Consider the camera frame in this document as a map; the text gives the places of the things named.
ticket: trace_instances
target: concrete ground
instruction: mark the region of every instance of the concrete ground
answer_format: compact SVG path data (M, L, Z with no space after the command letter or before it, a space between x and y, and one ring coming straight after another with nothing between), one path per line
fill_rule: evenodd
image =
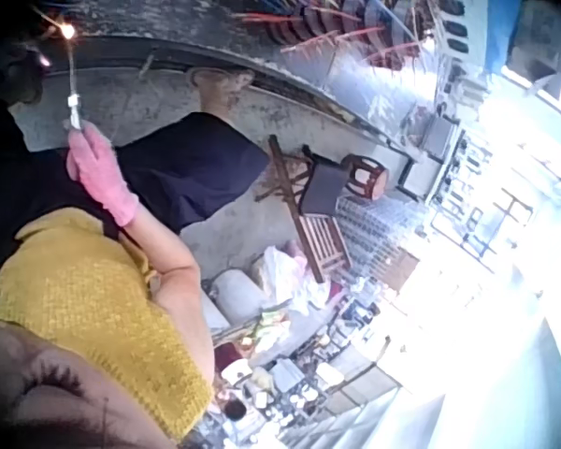
M183 74L150 71L142 80L135 70L95 70L79 73L79 92L86 119L96 123L116 145L123 145L172 123L198 108L197 94ZM68 78L45 83L42 101L13 110L31 151L65 145L62 121L68 115ZM307 143L327 157L340 160L349 152L371 155L391 171L396 183L405 158L379 147L348 127L276 96L249 89L234 110L237 127L266 148L270 134L287 152ZM181 235L194 251L204 279L220 271L244 268L269 245L296 237L286 206L276 197L253 201L258 182L233 204Z

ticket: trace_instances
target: pink rubber glove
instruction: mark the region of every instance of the pink rubber glove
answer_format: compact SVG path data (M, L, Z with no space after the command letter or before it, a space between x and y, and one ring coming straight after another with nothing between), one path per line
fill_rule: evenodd
M110 212L118 226L127 226L137 213L139 199L122 178L110 141L93 123L83 122L82 131L69 131L68 145L68 176L80 181L87 193Z

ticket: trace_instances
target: yellow knit top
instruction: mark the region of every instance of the yellow knit top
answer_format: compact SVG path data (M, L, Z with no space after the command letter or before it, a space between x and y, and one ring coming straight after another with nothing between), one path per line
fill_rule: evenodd
M119 382L171 438L208 406L211 387L172 322L150 301L145 254L108 239L76 209L26 225L0 270L0 320L81 355Z

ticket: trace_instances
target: wooden chair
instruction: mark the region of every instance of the wooden chair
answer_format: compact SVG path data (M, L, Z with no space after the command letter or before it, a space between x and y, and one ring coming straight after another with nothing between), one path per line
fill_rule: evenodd
M349 173L333 161L314 154L306 146L303 156L283 154L276 136L268 139L278 185L255 198L262 201L271 195L282 196L291 212L303 251L318 283L337 268L349 268L351 259L345 241L331 213ZM288 161L297 161L303 168L293 177Z
M350 172L345 187L352 194L374 201L384 194L389 181L389 171L380 162L371 157L348 154L341 164ZM362 178L365 180L360 181L358 174L363 175Z

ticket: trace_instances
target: dark skirt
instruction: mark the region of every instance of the dark skirt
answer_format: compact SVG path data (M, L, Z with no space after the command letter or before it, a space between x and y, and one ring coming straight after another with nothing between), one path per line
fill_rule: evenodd
M268 156L235 128L206 113L117 149L122 173L141 202L173 232L208 219L243 195ZM15 235L46 213L74 207L119 229L65 171L65 150L28 152L22 132L0 103L0 267L17 250Z

